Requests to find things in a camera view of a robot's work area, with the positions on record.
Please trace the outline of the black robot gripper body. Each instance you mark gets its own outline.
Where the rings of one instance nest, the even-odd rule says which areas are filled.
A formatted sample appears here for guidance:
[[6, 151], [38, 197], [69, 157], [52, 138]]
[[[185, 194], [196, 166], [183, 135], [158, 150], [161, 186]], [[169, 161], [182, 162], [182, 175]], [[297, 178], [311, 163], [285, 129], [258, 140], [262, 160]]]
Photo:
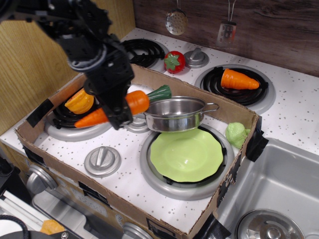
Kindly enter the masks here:
[[83, 40], [90, 61], [85, 75], [85, 92], [106, 105], [123, 105], [128, 84], [134, 77], [127, 52], [119, 40]]

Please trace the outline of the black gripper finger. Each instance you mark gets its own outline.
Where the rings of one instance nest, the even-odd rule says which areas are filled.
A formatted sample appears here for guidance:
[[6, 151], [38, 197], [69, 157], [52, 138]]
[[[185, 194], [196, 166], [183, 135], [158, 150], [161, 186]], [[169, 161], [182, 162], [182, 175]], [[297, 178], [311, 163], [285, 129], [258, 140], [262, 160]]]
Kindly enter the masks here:
[[112, 94], [109, 102], [109, 121], [115, 130], [119, 130], [133, 121], [132, 113], [123, 95]]
[[112, 97], [109, 93], [102, 93], [96, 95], [96, 99], [99, 101], [102, 110], [104, 111], [107, 117], [112, 116], [111, 106], [112, 106]]

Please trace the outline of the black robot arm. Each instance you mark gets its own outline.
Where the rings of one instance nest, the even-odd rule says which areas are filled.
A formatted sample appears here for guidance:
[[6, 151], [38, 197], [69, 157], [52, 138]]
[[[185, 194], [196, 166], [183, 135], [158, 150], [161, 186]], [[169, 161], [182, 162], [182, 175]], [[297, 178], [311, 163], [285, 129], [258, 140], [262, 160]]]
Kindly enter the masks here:
[[125, 47], [108, 33], [107, 10], [90, 0], [2, 0], [0, 20], [36, 22], [63, 49], [69, 67], [85, 74], [85, 92], [101, 104], [112, 127], [133, 121], [125, 97], [134, 73]]

